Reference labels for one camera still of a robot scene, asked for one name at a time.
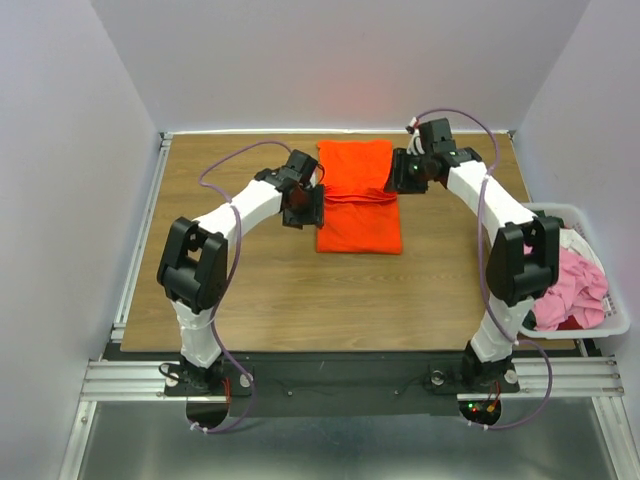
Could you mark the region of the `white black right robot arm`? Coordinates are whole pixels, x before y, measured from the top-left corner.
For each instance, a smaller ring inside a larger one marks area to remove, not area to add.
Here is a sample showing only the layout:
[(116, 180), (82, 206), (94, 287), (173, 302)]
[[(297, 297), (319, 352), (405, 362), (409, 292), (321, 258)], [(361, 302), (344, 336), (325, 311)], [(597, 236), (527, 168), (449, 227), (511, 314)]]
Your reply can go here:
[(478, 260), (486, 307), (465, 347), (459, 378), (472, 390), (495, 381), (515, 383), (511, 358), (535, 300), (559, 277), (560, 226), (512, 197), (471, 148), (444, 153), (392, 152), (385, 189), (417, 194), (438, 181), (477, 217)]

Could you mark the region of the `orange t shirt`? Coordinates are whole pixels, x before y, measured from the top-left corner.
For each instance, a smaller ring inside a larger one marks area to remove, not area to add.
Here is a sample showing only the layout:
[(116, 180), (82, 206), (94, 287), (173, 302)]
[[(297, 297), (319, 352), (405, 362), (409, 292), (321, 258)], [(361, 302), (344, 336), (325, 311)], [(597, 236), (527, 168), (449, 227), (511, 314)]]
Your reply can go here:
[(391, 168), (389, 140), (317, 143), (324, 167), (324, 226), (319, 253), (389, 254), (403, 251), (397, 195), (384, 186)]

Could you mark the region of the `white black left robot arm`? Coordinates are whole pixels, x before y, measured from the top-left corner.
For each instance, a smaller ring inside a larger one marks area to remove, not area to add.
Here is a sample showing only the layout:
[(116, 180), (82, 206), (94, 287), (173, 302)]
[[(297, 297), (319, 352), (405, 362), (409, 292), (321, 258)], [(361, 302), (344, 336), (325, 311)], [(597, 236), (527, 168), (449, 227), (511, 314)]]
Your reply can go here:
[(286, 227), (322, 227), (324, 169), (264, 169), (237, 195), (213, 211), (170, 226), (157, 272), (173, 307), (181, 336), (180, 366), (163, 371), (167, 379), (210, 394), (228, 382), (221, 341), (214, 334), (215, 315), (239, 263), (243, 236), (266, 219), (280, 215)]

